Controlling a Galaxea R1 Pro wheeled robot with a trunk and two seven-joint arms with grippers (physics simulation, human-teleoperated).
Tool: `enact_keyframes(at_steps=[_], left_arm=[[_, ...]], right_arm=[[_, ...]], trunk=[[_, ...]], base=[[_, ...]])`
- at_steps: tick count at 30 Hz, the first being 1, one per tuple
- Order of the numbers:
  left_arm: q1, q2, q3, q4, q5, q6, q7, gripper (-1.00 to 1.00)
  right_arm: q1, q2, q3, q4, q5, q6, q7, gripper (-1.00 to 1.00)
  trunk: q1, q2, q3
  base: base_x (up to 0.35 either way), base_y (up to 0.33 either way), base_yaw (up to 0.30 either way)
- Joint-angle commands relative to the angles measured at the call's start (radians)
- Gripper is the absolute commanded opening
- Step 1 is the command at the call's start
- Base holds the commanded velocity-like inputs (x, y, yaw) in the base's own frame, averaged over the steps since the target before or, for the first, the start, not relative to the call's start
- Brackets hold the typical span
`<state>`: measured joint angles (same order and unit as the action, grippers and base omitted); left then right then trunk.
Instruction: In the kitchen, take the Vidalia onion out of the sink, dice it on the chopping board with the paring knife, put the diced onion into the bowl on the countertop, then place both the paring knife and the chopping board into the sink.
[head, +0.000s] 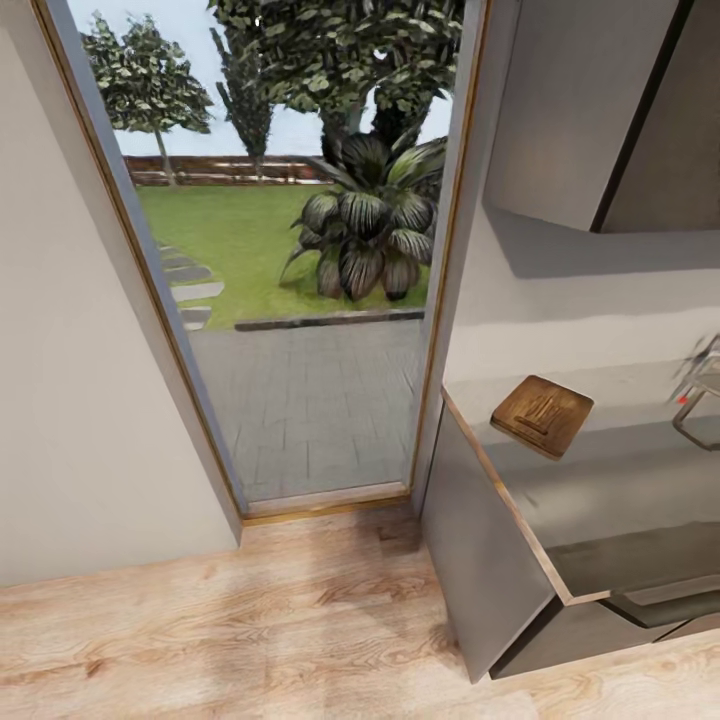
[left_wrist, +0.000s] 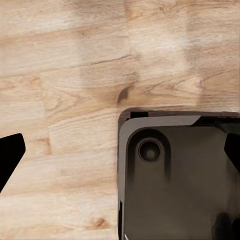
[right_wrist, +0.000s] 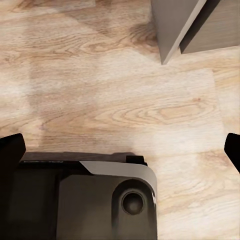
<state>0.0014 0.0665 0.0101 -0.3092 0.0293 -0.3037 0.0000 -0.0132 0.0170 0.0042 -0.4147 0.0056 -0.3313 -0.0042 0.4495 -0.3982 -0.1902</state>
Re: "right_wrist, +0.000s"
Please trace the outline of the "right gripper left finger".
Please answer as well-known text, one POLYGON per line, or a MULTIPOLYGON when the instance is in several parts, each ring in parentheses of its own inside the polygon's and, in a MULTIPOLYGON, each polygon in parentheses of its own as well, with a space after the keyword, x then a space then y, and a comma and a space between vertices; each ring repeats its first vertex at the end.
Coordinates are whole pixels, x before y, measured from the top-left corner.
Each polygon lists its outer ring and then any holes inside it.
POLYGON ((21 133, 0 138, 0 193, 26 152, 21 133))

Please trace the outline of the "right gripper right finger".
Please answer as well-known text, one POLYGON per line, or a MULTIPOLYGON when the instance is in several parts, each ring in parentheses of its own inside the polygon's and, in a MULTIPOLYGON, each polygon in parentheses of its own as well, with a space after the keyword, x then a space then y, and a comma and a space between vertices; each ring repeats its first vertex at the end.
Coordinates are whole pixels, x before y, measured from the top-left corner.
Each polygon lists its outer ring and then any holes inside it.
POLYGON ((228 133, 224 151, 240 173, 240 135, 228 133))

